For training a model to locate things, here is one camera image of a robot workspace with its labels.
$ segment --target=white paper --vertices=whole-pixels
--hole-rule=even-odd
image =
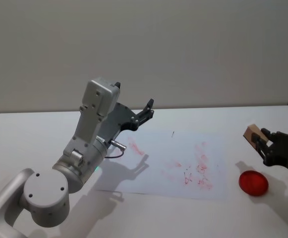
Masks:
[[[126,145],[118,159],[105,159],[97,190],[144,193],[194,199],[226,196],[222,138],[183,131],[122,132]],[[110,156],[119,155],[119,149]]]

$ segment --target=white table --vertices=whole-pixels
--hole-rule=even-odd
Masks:
[[[0,189],[23,168],[51,168],[78,118],[78,112],[0,114]],[[118,202],[112,193],[92,189],[100,175],[96,171],[70,196],[71,211],[60,226],[41,228],[24,211],[15,227],[30,238],[288,238],[288,170],[263,165],[242,137],[252,123],[288,133],[288,106],[156,110],[140,127],[222,134],[228,165],[225,201],[123,194]],[[249,197],[239,188],[240,172],[247,169],[267,176],[266,196]]]

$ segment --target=wooden block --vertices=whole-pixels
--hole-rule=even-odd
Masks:
[[[257,127],[257,125],[255,124],[249,125],[243,136],[254,147],[254,149],[256,149],[255,143],[252,142],[252,134],[254,132],[258,134],[263,140],[265,140],[266,143],[268,142],[267,137],[261,132],[261,130]]]

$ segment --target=red disc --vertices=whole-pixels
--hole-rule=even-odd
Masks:
[[[268,190],[268,181],[261,173],[253,170],[243,172],[239,176],[240,188],[251,196],[262,196]]]

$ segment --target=cable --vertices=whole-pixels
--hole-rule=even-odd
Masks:
[[[122,153],[117,156],[106,156],[105,159],[116,159],[116,158],[122,157],[123,155],[124,155],[124,151],[122,151]]]

